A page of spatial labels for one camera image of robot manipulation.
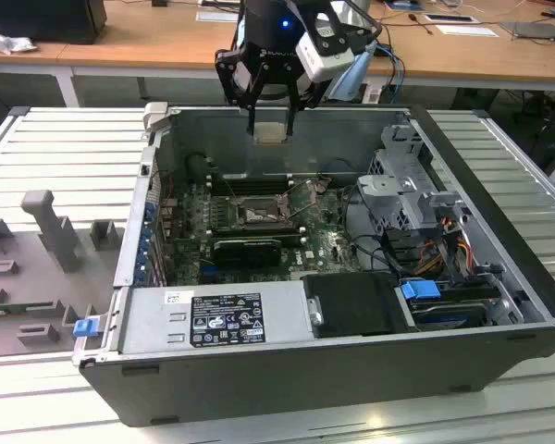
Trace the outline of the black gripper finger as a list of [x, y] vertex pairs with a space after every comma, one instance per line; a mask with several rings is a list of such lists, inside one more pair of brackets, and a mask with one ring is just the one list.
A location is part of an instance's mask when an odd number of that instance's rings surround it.
[[315, 108], [321, 102], [328, 88], [328, 81], [324, 80], [318, 83], [312, 82], [310, 87], [303, 95], [299, 94], [297, 82], [289, 80], [287, 83], [289, 107], [286, 120], [286, 135], [293, 134], [294, 119], [299, 111], [306, 108]]
[[[237, 105], [248, 112], [246, 132], [254, 135], [255, 108], [259, 98], [259, 74], [252, 74], [244, 63], [245, 52], [242, 49], [220, 49], [215, 54], [216, 74], [223, 88], [229, 105]], [[249, 79], [244, 87], [237, 82], [238, 74], [248, 74]]]

